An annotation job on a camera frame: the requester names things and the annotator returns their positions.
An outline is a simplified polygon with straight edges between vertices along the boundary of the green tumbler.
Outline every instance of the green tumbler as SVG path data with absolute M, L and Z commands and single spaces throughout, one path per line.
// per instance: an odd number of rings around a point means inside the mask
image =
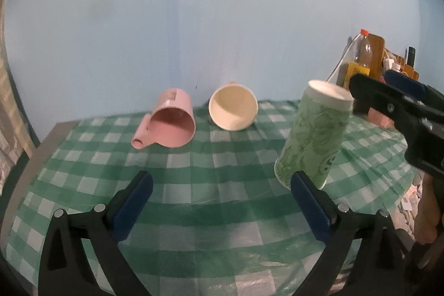
M 344 139 L 353 101 L 342 87 L 308 82 L 290 135 L 274 164 L 274 174 L 283 186 L 290 189 L 291 176 L 305 171 L 318 189 L 323 188 Z

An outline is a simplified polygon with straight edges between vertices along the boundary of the pink cup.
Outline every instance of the pink cup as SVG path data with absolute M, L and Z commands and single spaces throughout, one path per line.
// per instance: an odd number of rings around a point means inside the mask
M 174 148 L 187 144 L 196 131 L 191 97 L 179 88 L 163 92 L 152 114 L 146 114 L 131 144 L 137 150 L 158 143 Z

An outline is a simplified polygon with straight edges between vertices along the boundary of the pink mug handle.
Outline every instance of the pink mug handle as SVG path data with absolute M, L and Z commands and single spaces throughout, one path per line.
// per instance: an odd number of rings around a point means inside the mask
M 151 132 L 148 130 L 150 119 L 151 115 L 149 113 L 146 114 L 134 133 L 133 139 L 131 140 L 131 145 L 136 150 L 141 150 L 142 148 L 152 145 L 155 142 L 151 137 Z

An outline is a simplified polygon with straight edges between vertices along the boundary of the beige curtain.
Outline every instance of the beige curtain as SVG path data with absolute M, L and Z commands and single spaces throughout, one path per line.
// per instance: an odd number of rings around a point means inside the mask
M 6 177 L 17 163 L 23 150 L 29 157 L 35 146 L 23 122 L 12 93 L 4 42 L 4 5 L 0 0 L 0 195 Z

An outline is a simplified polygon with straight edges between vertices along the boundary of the plaid tablecloth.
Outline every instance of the plaid tablecloth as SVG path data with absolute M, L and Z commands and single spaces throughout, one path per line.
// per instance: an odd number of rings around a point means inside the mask
M 37 284 L 52 213 L 107 203 L 145 169 L 154 192 L 119 247 L 151 294 L 291 295 L 323 250 L 273 173 L 296 109 L 297 102 L 260 102 L 252 126 L 228 132 L 196 108 L 189 144 L 140 151 L 130 139 L 142 114 L 82 121 L 29 186 L 2 251 Z M 405 148 L 400 134 L 354 117 L 324 190 L 355 211 L 390 209 L 414 176 Z M 110 289 L 84 244 L 99 284 Z

